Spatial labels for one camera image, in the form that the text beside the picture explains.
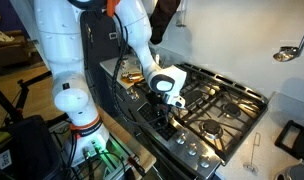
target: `stainless steel stovetop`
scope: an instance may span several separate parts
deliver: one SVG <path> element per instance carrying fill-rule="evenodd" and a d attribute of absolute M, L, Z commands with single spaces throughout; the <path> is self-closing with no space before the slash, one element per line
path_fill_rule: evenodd
<path fill-rule="evenodd" d="M 144 103 L 137 110 L 152 128 L 146 128 L 167 155 L 201 179 L 210 178 L 226 165 L 234 152 L 267 110 L 263 95 L 224 76 L 189 64 L 181 90 L 185 109 L 172 107 L 164 118 L 164 107 Z M 134 85 L 147 99 L 153 94 L 140 82 Z"/>

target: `stove knob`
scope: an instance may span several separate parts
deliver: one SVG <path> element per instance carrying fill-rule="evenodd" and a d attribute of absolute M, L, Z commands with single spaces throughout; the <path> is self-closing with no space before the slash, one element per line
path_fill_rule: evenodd
<path fill-rule="evenodd" d="M 210 158 L 206 155 L 201 155 L 199 158 L 199 164 L 200 166 L 204 168 L 208 168 L 210 166 Z"/>
<path fill-rule="evenodd" d="M 197 150 L 198 150 L 198 148 L 196 147 L 195 143 L 189 144 L 189 146 L 188 146 L 188 153 L 191 156 L 194 156 L 196 154 Z"/>
<path fill-rule="evenodd" d="M 180 135 L 178 136 L 178 138 L 176 139 L 176 142 L 177 142 L 178 144 L 184 144 L 185 141 L 186 141 L 186 136 L 185 136 L 184 133 L 180 134 Z"/>

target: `white wall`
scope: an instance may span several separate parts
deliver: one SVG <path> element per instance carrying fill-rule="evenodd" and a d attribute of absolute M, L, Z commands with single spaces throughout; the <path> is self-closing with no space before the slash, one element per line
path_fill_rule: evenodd
<path fill-rule="evenodd" d="M 152 48 L 181 54 L 268 98 L 279 91 L 304 101 L 304 51 L 286 63 L 272 57 L 280 46 L 299 45 L 304 0 L 190 0 L 187 26 L 178 28 L 175 21 Z"/>

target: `stove burner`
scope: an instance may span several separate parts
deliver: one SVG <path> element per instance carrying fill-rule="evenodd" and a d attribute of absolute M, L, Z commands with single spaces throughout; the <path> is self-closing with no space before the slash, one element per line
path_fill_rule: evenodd
<path fill-rule="evenodd" d="M 239 106 L 234 103 L 224 104 L 222 105 L 222 108 L 225 111 L 225 116 L 228 118 L 239 117 L 241 115 Z"/>
<path fill-rule="evenodd" d="M 218 122 L 213 119 L 203 120 L 199 124 L 202 135 L 210 139 L 219 139 L 223 135 L 223 130 Z"/>

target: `robotic manipulator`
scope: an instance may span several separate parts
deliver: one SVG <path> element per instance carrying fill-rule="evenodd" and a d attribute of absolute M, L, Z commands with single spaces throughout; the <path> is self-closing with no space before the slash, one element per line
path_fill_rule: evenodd
<path fill-rule="evenodd" d="M 103 151 L 109 139 L 109 132 L 100 119 L 84 75 L 80 16 L 89 4 L 91 0 L 34 2 L 40 42 L 53 75 L 54 103 L 67 113 L 71 120 L 71 132 L 75 132 L 64 145 L 68 155 L 73 153 L 72 167 Z M 118 27 L 119 30 L 124 31 L 126 27 L 128 31 L 128 44 L 136 52 L 143 76 L 152 91 L 164 94 L 165 104 L 184 108 L 185 100 L 179 92 L 186 72 L 175 66 L 162 69 L 155 63 L 148 46 L 151 26 L 141 0 L 121 0 L 114 3 L 113 11 L 123 25 L 122 28 Z"/>

